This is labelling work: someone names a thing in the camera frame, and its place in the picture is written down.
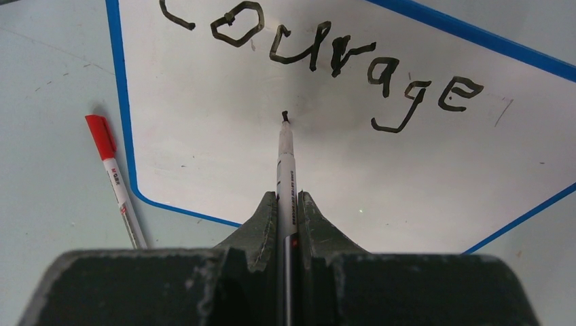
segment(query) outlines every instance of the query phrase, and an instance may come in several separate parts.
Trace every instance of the red cap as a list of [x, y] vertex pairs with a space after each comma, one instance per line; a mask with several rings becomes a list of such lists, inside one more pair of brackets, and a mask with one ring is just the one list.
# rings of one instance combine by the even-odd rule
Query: red cap
[[116, 152], [116, 142], [114, 137], [112, 137], [112, 131], [108, 125], [106, 118], [100, 115], [87, 115], [86, 122], [100, 153], [100, 158], [107, 160], [109, 158], [114, 158], [114, 153]]

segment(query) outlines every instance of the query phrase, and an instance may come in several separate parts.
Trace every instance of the blue border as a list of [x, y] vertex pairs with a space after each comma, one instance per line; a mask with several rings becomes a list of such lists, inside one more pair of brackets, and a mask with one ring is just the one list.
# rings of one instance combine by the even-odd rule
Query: blue border
[[[565, 78], [569, 81], [576, 82], [576, 67], [568, 63], [562, 62], [558, 59], [552, 58], [546, 54], [532, 50], [518, 43], [504, 39], [498, 35], [489, 33], [476, 26], [470, 25], [461, 20], [457, 20], [451, 16], [443, 14], [439, 11], [433, 10], [429, 7], [415, 3], [411, 0], [367, 0], [376, 5], [385, 7], [389, 10], [397, 12], [408, 18], [412, 18], [429, 26], [432, 26], [441, 31], [455, 35], [472, 43], [478, 44], [488, 48], [489, 50], [498, 52], [510, 58], [519, 60], [528, 65], [542, 69], [559, 77]], [[136, 163], [134, 161], [134, 143], [132, 142], [132, 122], [130, 121], [130, 104], [128, 102], [128, 86], [126, 83], [126, 67], [124, 65], [124, 47], [122, 43], [122, 28], [120, 24], [120, 9], [118, 0], [106, 0], [106, 8], [108, 13], [108, 24], [110, 28], [110, 40], [112, 42], [112, 54], [114, 59], [114, 69], [116, 74], [116, 84], [118, 87], [118, 100], [120, 102], [120, 117], [122, 118], [122, 130], [124, 133], [124, 146], [126, 148], [126, 162], [128, 164], [128, 176], [130, 179], [130, 188], [136, 197], [143, 202], [152, 206], [160, 207], [161, 209], [168, 209], [170, 211], [183, 213], [209, 221], [214, 221], [226, 225], [239, 227], [239, 223], [226, 221], [216, 217], [179, 209], [177, 207], [160, 204], [146, 198], [138, 189], [138, 179], [136, 176]], [[562, 190], [558, 194], [552, 196], [542, 204], [536, 206], [531, 211], [523, 216], [512, 221], [504, 228], [496, 231], [488, 238], [480, 241], [470, 249], [466, 250], [464, 254], [474, 253], [478, 249], [484, 247], [489, 242], [498, 238], [502, 234], [510, 231], [522, 222], [530, 219], [532, 216], [540, 213], [547, 207], [553, 205], [555, 202], [568, 196], [576, 191], [576, 183], [570, 187]]]

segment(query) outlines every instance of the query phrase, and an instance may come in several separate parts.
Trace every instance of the white pen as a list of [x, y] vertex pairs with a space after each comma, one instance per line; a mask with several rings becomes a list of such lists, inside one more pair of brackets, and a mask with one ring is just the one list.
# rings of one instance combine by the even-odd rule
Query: white pen
[[279, 323], [295, 325], [295, 290], [298, 274], [298, 193], [296, 187], [296, 161], [288, 111], [282, 112], [284, 120], [278, 142], [276, 168], [276, 199], [278, 200], [278, 306]]
[[148, 246], [146, 245], [142, 229], [136, 218], [136, 213], [134, 213], [134, 207], [132, 207], [132, 203], [130, 202], [126, 184], [120, 174], [118, 163], [114, 158], [116, 142], [108, 126], [108, 121], [106, 121], [106, 118], [103, 116], [91, 114], [86, 116], [86, 122], [96, 143], [96, 148], [98, 148], [98, 152], [100, 153], [100, 159], [102, 159], [104, 168], [110, 178], [110, 184], [112, 184], [112, 189], [114, 190], [116, 201], [120, 208], [120, 214], [122, 215], [128, 236], [132, 242], [132, 247], [134, 247], [134, 249], [147, 249]]

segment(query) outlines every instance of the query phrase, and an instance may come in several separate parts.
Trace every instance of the white board surface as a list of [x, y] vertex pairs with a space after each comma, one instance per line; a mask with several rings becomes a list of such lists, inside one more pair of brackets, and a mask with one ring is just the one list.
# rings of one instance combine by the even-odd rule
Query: white board surface
[[[168, 0], [170, 13], [196, 23], [190, 31], [158, 1], [120, 1], [124, 132], [133, 141], [132, 186], [148, 200], [246, 221], [275, 189], [284, 110], [298, 185], [369, 251], [464, 251], [576, 181], [574, 82], [363, 0], [258, 1], [264, 27], [236, 48], [214, 38], [210, 24], [239, 3]], [[270, 60], [278, 25], [291, 35], [277, 54], [294, 56], [327, 21], [316, 71], [310, 56]], [[218, 31], [237, 39], [257, 23], [244, 10]], [[348, 50], [376, 49], [351, 56], [334, 78], [331, 43], [345, 35]], [[367, 76], [384, 57], [399, 60], [386, 98]], [[376, 79], [385, 66], [376, 66]], [[439, 106], [455, 76], [483, 86], [472, 98], [448, 93], [445, 103], [463, 112]], [[401, 124], [415, 81], [431, 84], [405, 128], [375, 130], [372, 118]]]

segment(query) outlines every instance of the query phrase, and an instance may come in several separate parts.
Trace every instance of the black marker writing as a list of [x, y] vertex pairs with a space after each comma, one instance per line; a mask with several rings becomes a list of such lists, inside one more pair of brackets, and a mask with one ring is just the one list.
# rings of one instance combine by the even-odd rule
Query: black marker writing
[[282, 40], [282, 36], [289, 37], [292, 34], [291, 31], [288, 31], [286, 26], [280, 25], [276, 30], [276, 37], [274, 37], [274, 42], [272, 42], [272, 47], [270, 48], [270, 60], [282, 63], [284, 65], [289, 65], [291, 63], [295, 63], [296, 61], [300, 61], [305, 57], [310, 55], [310, 70], [316, 71], [316, 61], [318, 60], [318, 52], [320, 51], [320, 45], [322, 41], [328, 36], [330, 33], [330, 28], [332, 27], [331, 22], [323, 22], [319, 24], [316, 28], [316, 37], [314, 38], [314, 44], [312, 44], [309, 48], [304, 50], [301, 54], [291, 57], [284, 57], [279, 56], [276, 54], [278, 51], [278, 47], [280, 46], [280, 40]]
[[[232, 26], [236, 15], [244, 9], [252, 9], [258, 13], [258, 24], [256, 26], [254, 26], [240, 39], [232, 39], [231, 37], [218, 32], [218, 27], [224, 24]], [[252, 36], [256, 35], [264, 28], [264, 11], [262, 10], [262, 6], [257, 2], [242, 1], [239, 5], [224, 14], [224, 17], [218, 18], [212, 24], [210, 24], [210, 28], [212, 29], [212, 36], [214, 36], [215, 39], [219, 39], [230, 44], [231, 46], [239, 48], [240, 46], [246, 44], [246, 42], [248, 42]]]
[[372, 52], [376, 49], [376, 42], [374, 42], [367, 46], [350, 49], [350, 51], [344, 55], [349, 41], [350, 35], [337, 37], [332, 41], [332, 49], [334, 52], [332, 53], [332, 61], [330, 62], [330, 66], [332, 67], [332, 77], [334, 78], [336, 78], [341, 73], [342, 67], [346, 64], [346, 62], [348, 62], [348, 59], [350, 59], [351, 56], [357, 56], [365, 52]]
[[184, 19], [176, 17], [172, 15], [170, 12], [168, 12], [168, 10], [166, 9], [166, 0], [160, 0], [160, 9], [162, 10], [164, 16], [168, 18], [168, 20], [170, 20], [171, 22], [174, 22], [175, 24], [178, 24], [190, 31], [196, 28], [196, 24], [194, 24], [193, 22], [187, 22]]
[[[371, 85], [384, 84], [382, 88], [382, 96], [384, 98], [390, 96], [390, 79], [392, 78], [392, 74], [394, 73], [394, 71], [396, 71], [396, 67], [398, 67], [399, 63], [400, 60], [396, 58], [380, 57], [375, 58], [368, 67], [368, 83], [370, 83]], [[376, 68], [377, 65], [386, 65], [386, 68], [380, 74], [380, 77], [378, 79], [375, 79], [374, 68]]]
[[[384, 126], [379, 126], [376, 123], [376, 118], [372, 118], [372, 120], [370, 120], [370, 122], [372, 123], [372, 128], [374, 128], [377, 131], [384, 131], [384, 132], [392, 132], [397, 134], [398, 132], [401, 132], [404, 127], [406, 127], [406, 124], [408, 124], [408, 122], [410, 121], [410, 118], [414, 115], [414, 112], [416, 111], [416, 108], [418, 107], [418, 105], [420, 103], [422, 103], [422, 100], [424, 100], [424, 94], [426, 93], [426, 87], [430, 86], [430, 84], [432, 84], [432, 81], [413, 81], [412, 83], [410, 83], [408, 85], [408, 87], [406, 88], [406, 91], [404, 92], [404, 96], [406, 98], [410, 98], [412, 99], [412, 105], [410, 106], [410, 110], [408, 110], [408, 114], [406, 114], [406, 116], [404, 117], [404, 120], [402, 121], [402, 123], [400, 124], [400, 126], [398, 126], [398, 128], [391, 128], [391, 127], [384, 127]], [[422, 89], [420, 89], [418, 91], [418, 95], [416, 95], [416, 98], [414, 98], [413, 96], [410, 96], [410, 91], [412, 90], [412, 88], [414, 87], [421, 87]]]
[[[472, 91], [466, 92], [462, 88], [454, 87], [455, 83], [464, 84], [466, 87], [470, 88]], [[446, 111], [463, 112], [466, 110], [465, 107], [453, 107], [452, 105], [446, 104], [446, 97], [448, 96], [448, 93], [450, 93], [450, 91], [452, 91], [453, 93], [455, 93], [455, 94], [457, 94], [463, 98], [473, 98], [476, 95], [480, 94], [480, 92], [483, 89], [484, 89], [484, 86], [478, 85], [468, 78], [454, 76], [454, 78], [452, 78], [452, 80], [450, 81], [450, 83], [448, 83], [446, 88], [444, 88], [442, 95], [438, 99], [438, 106], [440, 106], [442, 109], [444, 109]]]

